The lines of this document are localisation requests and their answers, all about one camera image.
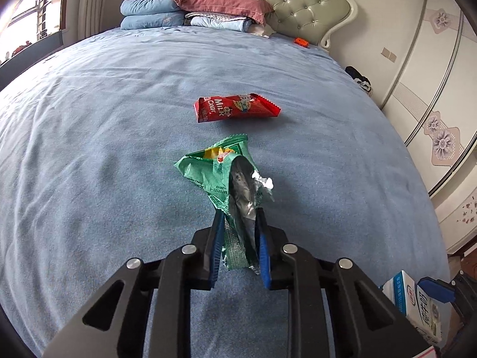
silver bolt head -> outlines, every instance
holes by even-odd
[[[298,248],[295,244],[287,243],[286,245],[283,245],[283,251],[287,254],[293,254],[298,251]]]
[[[184,254],[194,254],[197,251],[195,245],[189,244],[182,247],[182,252]]]
[[[342,258],[338,261],[338,265],[340,266],[340,268],[343,269],[351,269],[351,267],[353,266],[353,261],[348,258]]]
[[[128,269],[136,269],[141,266],[141,260],[139,258],[132,258],[127,261],[126,266]]]

blue blanket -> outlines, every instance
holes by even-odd
[[[196,122],[198,97],[250,92],[280,116]],[[202,27],[111,30],[0,93],[0,303],[37,355],[127,259],[165,257],[211,224],[173,163],[236,133],[273,179],[265,212],[291,241],[352,258],[376,284],[401,269],[449,281],[408,151],[324,51]],[[285,357],[287,308],[253,272],[221,268],[192,294],[193,356]]]

blue gripper pad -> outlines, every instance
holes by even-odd
[[[214,237],[214,246],[210,257],[210,285],[214,288],[217,278],[219,277],[219,267],[222,258],[222,246],[224,244],[225,232],[225,214],[221,214],[220,223]]]
[[[430,277],[424,277],[417,283],[429,297],[441,303],[453,303],[456,299],[455,291],[444,284],[447,283],[439,283]]]
[[[267,241],[263,234],[260,234],[260,248],[258,255],[260,263],[260,276],[262,277],[263,285],[265,286],[265,288],[270,289],[270,256],[268,253]]]

milk box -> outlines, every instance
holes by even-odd
[[[401,271],[384,286],[382,292],[403,313],[430,344],[442,340],[439,308],[409,275]]]

crumpled wrapper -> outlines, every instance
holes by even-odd
[[[256,210],[262,191],[271,195],[273,182],[258,173],[247,140],[247,135],[229,136],[207,149],[185,155],[174,166],[207,193],[216,209],[225,213],[222,257],[226,267],[258,271]]]

